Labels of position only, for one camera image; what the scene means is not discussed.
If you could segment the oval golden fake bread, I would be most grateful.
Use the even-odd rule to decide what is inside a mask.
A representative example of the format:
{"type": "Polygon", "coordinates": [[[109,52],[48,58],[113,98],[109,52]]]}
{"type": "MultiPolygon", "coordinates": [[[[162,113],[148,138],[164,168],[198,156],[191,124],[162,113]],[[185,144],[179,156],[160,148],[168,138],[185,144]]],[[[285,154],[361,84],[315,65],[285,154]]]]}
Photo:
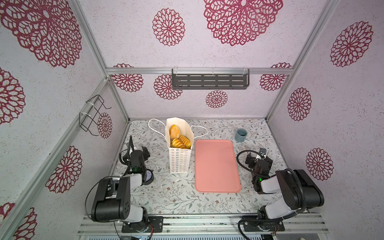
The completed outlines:
{"type": "Polygon", "coordinates": [[[170,140],[178,139],[181,135],[180,129],[177,125],[172,125],[170,127],[170,140]]]}

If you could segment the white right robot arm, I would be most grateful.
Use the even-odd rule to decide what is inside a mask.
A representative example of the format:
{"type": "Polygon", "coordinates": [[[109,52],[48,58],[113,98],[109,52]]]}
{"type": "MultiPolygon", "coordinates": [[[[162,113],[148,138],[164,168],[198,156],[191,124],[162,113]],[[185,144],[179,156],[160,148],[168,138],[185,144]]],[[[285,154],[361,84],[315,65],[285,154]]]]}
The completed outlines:
{"type": "Polygon", "coordinates": [[[281,221],[324,205],[325,197],[304,170],[290,168],[270,176],[273,160],[261,152],[243,150],[236,156],[240,167],[252,174],[254,190],[260,195],[281,193],[282,197],[258,210],[258,220],[281,221]]]}

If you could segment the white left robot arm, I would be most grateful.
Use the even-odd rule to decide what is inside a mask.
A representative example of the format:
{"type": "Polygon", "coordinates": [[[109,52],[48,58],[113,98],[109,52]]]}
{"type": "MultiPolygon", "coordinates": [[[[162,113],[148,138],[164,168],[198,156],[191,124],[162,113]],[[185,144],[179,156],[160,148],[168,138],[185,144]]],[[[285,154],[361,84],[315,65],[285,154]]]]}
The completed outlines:
{"type": "Polygon", "coordinates": [[[153,171],[145,161],[150,157],[146,147],[141,150],[129,147],[121,162],[127,164],[127,172],[121,177],[101,179],[92,204],[90,219],[98,223],[123,222],[128,230],[144,232],[150,228],[148,211],[131,203],[131,190],[149,185],[154,181],[153,171]]]}

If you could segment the white paper gift bag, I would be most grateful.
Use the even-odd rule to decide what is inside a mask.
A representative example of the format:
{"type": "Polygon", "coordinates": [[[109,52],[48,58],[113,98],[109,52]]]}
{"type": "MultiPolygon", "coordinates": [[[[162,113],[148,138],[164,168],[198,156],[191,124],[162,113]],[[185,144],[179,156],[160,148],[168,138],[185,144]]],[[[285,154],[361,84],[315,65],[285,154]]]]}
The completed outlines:
{"type": "Polygon", "coordinates": [[[208,129],[202,126],[194,126],[187,123],[186,120],[180,118],[169,118],[165,123],[158,119],[150,119],[148,127],[163,136],[166,140],[166,145],[169,152],[169,167],[171,174],[184,174],[189,170],[190,158],[192,155],[192,148],[194,141],[197,138],[204,137],[208,134],[208,129]],[[151,126],[151,122],[159,122],[163,125],[163,131],[157,131],[151,126]],[[180,129],[181,135],[187,137],[192,142],[191,149],[177,149],[172,147],[172,141],[170,140],[170,127],[177,125],[180,129]]]}

